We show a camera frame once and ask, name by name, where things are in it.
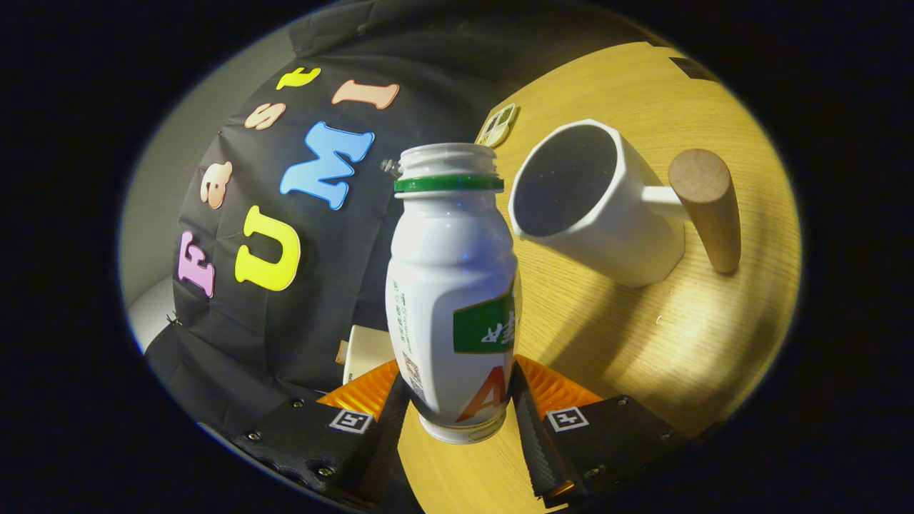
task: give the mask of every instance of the orange letter a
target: orange letter a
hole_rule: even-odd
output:
[[[485,399],[492,393],[492,401],[485,402]],[[483,387],[479,388],[476,395],[470,401],[470,404],[463,410],[463,414],[457,418],[457,423],[468,420],[486,407],[496,407],[505,401],[505,371],[501,366],[492,368],[492,372],[483,382]]]

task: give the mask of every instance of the black cloth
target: black cloth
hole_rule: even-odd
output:
[[[146,352],[156,375],[196,420],[232,436],[280,402],[306,390],[332,391],[342,382],[334,357],[353,324],[387,330],[384,283],[390,241],[402,213],[393,177],[382,159],[403,150],[471,142],[489,110],[530,81],[573,59],[650,37],[588,5],[558,2],[375,0],[341,2],[290,28],[297,57],[242,103],[200,160],[175,231],[175,307],[180,329],[169,327]],[[275,86],[297,68],[320,68],[302,87]],[[384,110],[330,100],[353,79],[399,85]],[[244,128],[259,105],[284,102],[285,113],[262,131]],[[291,191],[279,193],[289,166],[315,159],[303,143],[318,122],[375,134],[345,203]],[[200,181],[213,163],[231,161],[224,203],[200,200]],[[291,225],[302,243],[294,281],[268,291],[238,283],[240,245],[276,262],[280,245],[242,229],[252,205]],[[214,294],[176,277],[184,230],[216,267]]]

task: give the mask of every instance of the foam letter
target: foam letter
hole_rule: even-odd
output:
[[[276,91],[281,90],[285,86],[292,86],[294,88],[303,86],[321,74],[320,68],[315,68],[307,73],[302,73],[303,71],[304,68],[299,68],[292,73],[283,75],[280,79],[280,83],[276,84]]]
[[[210,298],[213,297],[213,282],[216,278],[216,268],[212,263],[206,267],[200,265],[200,261],[205,259],[203,251],[197,246],[190,244],[194,240],[194,234],[190,230],[185,230],[181,234],[181,253],[177,256],[177,278],[178,280],[187,279],[200,286],[203,292]]]
[[[200,180],[200,201],[209,201],[212,209],[218,209],[226,197],[226,184],[231,178],[231,161],[226,164],[213,163]]]
[[[282,245],[282,257],[277,263],[266,262],[250,254],[248,245],[238,248],[235,259],[235,280],[251,282],[271,291],[282,291],[295,278],[302,245],[295,229],[285,223],[260,214],[260,208],[252,206],[244,219],[244,235],[250,237],[257,232],[272,237]]]
[[[264,103],[248,116],[248,119],[244,121],[244,128],[257,130],[269,128],[283,112],[285,112],[285,103],[274,103],[273,105]]]
[[[304,143],[317,154],[317,159],[290,166],[280,181],[280,193],[284,195],[294,189],[327,200],[330,209],[343,207],[349,185],[346,182],[327,184],[323,180],[355,173],[338,154],[347,155],[357,163],[365,158],[374,140],[375,135],[370,132],[352,134],[332,129],[324,122],[315,123],[304,137]]]
[[[383,87],[367,86],[365,84],[356,84],[355,80],[350,79],[344,82],[340,89],[336,90],[336,94],[330,103],[337,105],[344,100],[353,100],[374,103],[378,109],[384,109],[394,101],[397,91],[399,91],[398,84],[390,84]]]

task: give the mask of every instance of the green label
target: green label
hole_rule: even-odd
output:
[[[455,353],[505,353],[514,348],[515,310],[511,292],[454,311]]]

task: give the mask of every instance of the white plastic bottle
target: white plastic bottle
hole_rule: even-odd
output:
[[[520,283],[494,157],[473,144],[410,148],[394,186],[390,337],[422,426],[452,444],[498,431],[514,362]]]

